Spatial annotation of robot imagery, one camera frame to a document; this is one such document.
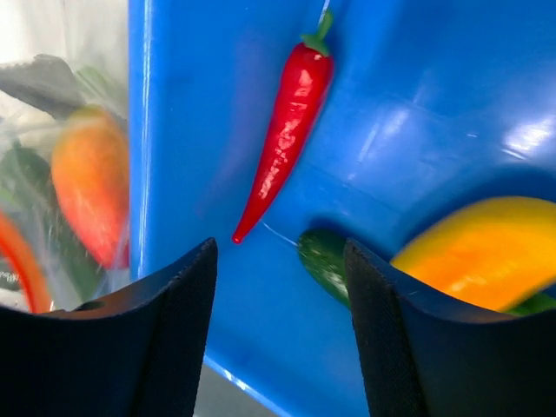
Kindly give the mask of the grey fish toy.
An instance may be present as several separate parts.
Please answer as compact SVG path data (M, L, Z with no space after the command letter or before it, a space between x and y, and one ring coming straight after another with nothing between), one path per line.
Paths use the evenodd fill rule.
M2 65L1 91L57 121L66 120L86 105L70 66L61 57L47 54Z

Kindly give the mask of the red chili pepper toy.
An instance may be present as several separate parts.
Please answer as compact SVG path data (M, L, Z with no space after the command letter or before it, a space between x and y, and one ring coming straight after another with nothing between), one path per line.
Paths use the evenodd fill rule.
M281 73L255 179L232 234L241 243L267 212L293 171L326 100L334 59L326 44L334 16L326 10L315 32L301 36Z

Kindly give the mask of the dark green cucumber toy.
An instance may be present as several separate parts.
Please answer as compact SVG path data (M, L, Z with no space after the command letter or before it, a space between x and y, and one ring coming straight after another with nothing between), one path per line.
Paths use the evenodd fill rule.
M346 240L324 228L306 230L298 239L297 253L312 278L339 303L350 308L343 258Z

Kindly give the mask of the clear zip top bag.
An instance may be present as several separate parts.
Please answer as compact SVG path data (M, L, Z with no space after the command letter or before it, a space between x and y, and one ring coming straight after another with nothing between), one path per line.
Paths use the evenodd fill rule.
M129 282L128 3L1 4L1 301Z

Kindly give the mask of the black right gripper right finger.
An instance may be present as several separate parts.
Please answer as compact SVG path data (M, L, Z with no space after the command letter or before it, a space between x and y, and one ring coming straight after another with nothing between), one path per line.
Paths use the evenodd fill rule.
M475 307L352 240L344 261L371 415L554 415L553 310L515 317Z

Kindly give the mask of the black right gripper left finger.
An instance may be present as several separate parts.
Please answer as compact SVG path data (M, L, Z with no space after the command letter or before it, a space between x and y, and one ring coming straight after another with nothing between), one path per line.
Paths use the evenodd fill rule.
M2 308L2 415L192 415L216 276L210 238L72 311Z

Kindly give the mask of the yellow orange mango toy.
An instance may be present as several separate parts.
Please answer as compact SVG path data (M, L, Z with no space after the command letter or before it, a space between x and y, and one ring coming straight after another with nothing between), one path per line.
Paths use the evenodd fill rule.
M555 283L555 205L524 196L470 204L390 263L455 299L506 312Z

